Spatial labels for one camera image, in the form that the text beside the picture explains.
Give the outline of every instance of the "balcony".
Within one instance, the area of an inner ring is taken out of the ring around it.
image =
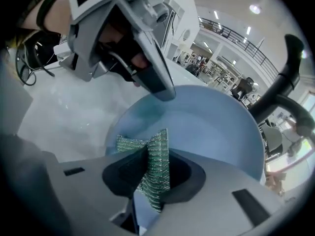
[[[268,76],[271,81],[275,80],[278,75],[277,69],[254,44],[228,27],[219,25],[218,23],[205,18],[201,18],[201,20],[202,22],[199,22],[200,27],[217,33],[240,47],[262,68],[266,76]]]

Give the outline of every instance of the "white table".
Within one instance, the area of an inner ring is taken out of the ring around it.
[[[167,60],[175,85],[207,84]],[[64,68],[53,69],[56,77],[38,72],[33,97],[18,135],[52,152],[59,162],[101,157],[109,128],[148,92],[107,74],[90,82],[74,77]]]

